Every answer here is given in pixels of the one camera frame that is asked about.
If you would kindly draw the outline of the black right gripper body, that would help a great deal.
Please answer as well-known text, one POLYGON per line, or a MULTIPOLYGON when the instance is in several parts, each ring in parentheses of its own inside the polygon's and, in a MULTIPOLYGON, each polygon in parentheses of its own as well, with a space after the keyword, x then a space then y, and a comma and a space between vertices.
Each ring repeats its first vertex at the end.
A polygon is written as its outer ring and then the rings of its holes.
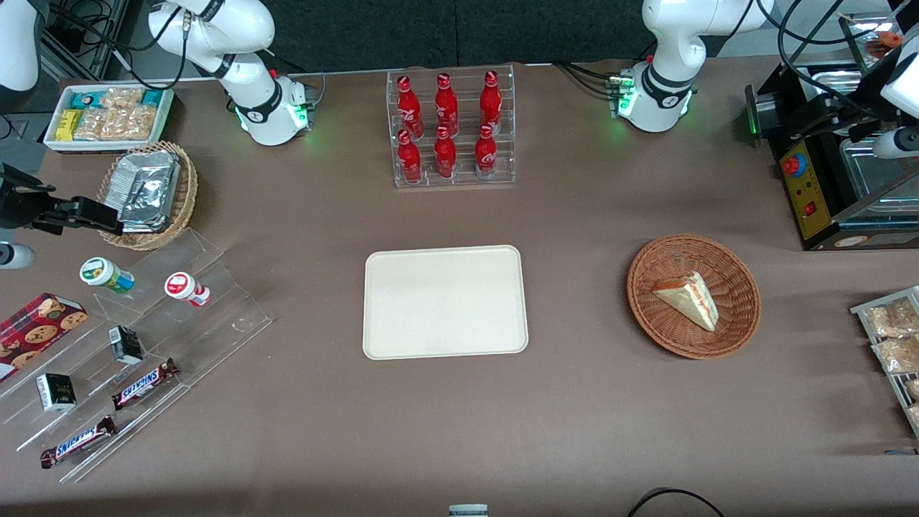
POLYGON ((32 174, 16 167, 2 164, 1 228, 14 230, 29 227, 43 232, 59 232, 60 227, 38 222, 47 210, 55 209, 56 202, 50 193, 55 186, 45 185, 32 174))

